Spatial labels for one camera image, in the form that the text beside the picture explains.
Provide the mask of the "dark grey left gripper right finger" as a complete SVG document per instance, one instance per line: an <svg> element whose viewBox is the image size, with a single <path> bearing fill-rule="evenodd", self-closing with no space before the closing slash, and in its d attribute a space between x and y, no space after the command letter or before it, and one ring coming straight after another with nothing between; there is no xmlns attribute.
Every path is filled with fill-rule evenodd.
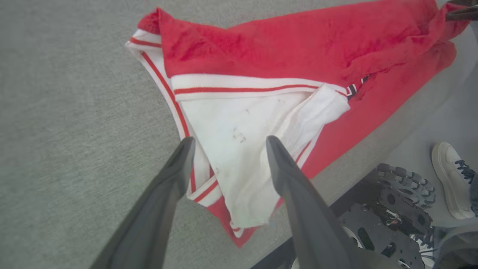
<svg viewBox="0 0 478 269"><path fill-rule="evenodd" d="M268 136L265 145L273 185L285 202L301 269L399 268L392 259L353 244L276 136Z"/></svg>

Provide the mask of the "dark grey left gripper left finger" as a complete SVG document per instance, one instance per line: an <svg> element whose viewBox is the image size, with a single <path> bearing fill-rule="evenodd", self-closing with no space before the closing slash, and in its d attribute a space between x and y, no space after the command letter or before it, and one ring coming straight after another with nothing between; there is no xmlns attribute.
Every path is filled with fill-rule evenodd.
<svg viewBox="0 0 478 269"><path fill-rule="evenodd" d="M93 269L161 269L177 203L192 175L196 141L186 137L152 179L92 264Z"/></svg>

